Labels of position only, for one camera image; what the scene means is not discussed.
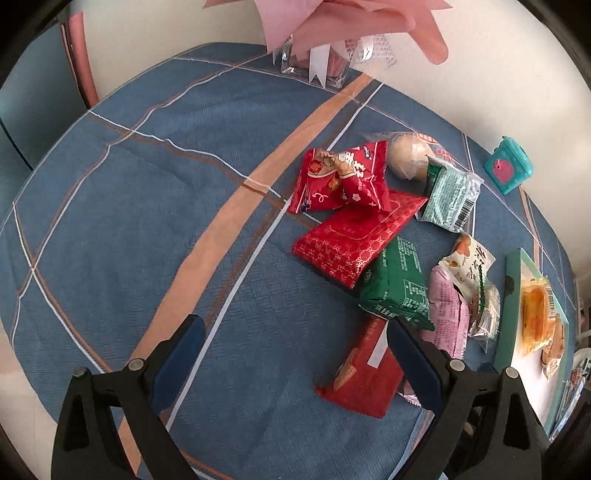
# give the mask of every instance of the white wall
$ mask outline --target white wall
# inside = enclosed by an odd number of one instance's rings
[[[435,66],[405,34],[398,62],[370,73],[428,106],[488,150],[518,140],[535,165],[526,189],[565,246],[575,272],[591,269],[591,93],[553,35],[516,0],[449,0],[435,12],[450,50]],[[99,92],[173,54],[210,41],[262,43],[252,0],[201,10],[203,0],[76,0],[85,12]]]
[[[252,0],[203,10],[205,0],[74,0],[84,12],[99,98],[177,53],[215,41],[265,43]]]

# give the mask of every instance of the blue tablecloth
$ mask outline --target blue tablecloth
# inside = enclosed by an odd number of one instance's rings
[[[378,420],[314,393],[346,358],[363,316],[344,288],[291,253],[326,215],[294,216],[285,202],[307,148],[337,140],[344,150],[363,143],[361,132],[412,130],[485,179],[467,229],[496,256],[489,278],[501,296],[505,256],[523,247],[575,325],[563,247],[525,192],[501,195],[474,141],[359,73],[336,93],[282,76],[264,47],[210,44],[80,118],[2,225],[0,314],[48,412],[58,418],[74,366],[122,368],[142,337],[150,344],[150,324],[157,339],[193,302],[209,338],[164,420],[201,476],[387,479],[420,409],[396,397]],[[388,183],[421,192],[394,176]],[[456,237],[414,219],[402,234],[426,278]],[[221,249],[219,261],[189,261],[204,245]],[[491,355],[469,342],[472,368]]]

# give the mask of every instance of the food packaging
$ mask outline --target food packaging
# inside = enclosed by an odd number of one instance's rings
[[[485,278],[494,262],[495,257],[484,245],[463,233],[454,244],[452,253],[442,258],[439,265],[449,272],[453,284],[460,289],[468,304],[472,304],[473,299],[478,301],[480,292],[479,267]]]
[[[419,330],[435,329],[417,251],[400,235],[363,272],[356,291],[367,312],[385,320],[402,315]]]
[[[421,338],[437,349],[445,350],[450,357],[462,359],[466,350],[470,310],[449,272],[439,265],[431,270],[428,298],[435,331],[424,330],[420,332]],[[410,403],[420,406],[408,381],[404,383],[402,395]]]
[[[554,294],[547,278],[525,282],[521,287],[523,309],[522,354],[549,345],[554,335]]]
[[[550,379],[560,366],[560,360],[564,355],[564,325],[560,315],[556,314],[554,321],[554,335],[550,345],[542,347],[542,368],[546,378]]]
[[[461,232],[480,196],[483,182],[475,173],[460,171],[450,162],[429,157],[424,191],[429,201],[417,219],[450,232]]]
[[[363,134],[368,141],[388,141],[388,166],[403,180],[427,178],[428,157],[453,163],[452,156],[429,135],[415,132],[383,132]]]
[[[472,305],[472,324],[468,336],[480,343],[485,352],[496,340],[501,321],[501,296],[494,283],[483,281],[478,300]]]
[[[402,381],[402,369],[388,347],[387,327],[386,320],[369,316],[333,384],[316,392],[347,410],[383,418]]]
[[[347,205],[298,239],[293,253],[353,288],[362,271],[427,201],[390,190],[391,212]]]
[[[321,148],[308,150],[288,210],[336,210],[350,203],[389,212],[387,149],[388,143],[382,141],[337,154]]]

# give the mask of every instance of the clear plastic bag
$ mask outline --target clear plastic bag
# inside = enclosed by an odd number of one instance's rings
[[[488,353],[490,346],[496,341],[501,321],[501,296],[494,283],[489,280],[483,282],[477,301],[473,307],[474,314],[468,336],[478,341]]]

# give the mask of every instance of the small teal container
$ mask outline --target small teal container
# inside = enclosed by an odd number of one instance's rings
[[[503,195],[507,195],[534,174],[534,166],[527,154],[511,137],[503,137],[484,168]]]

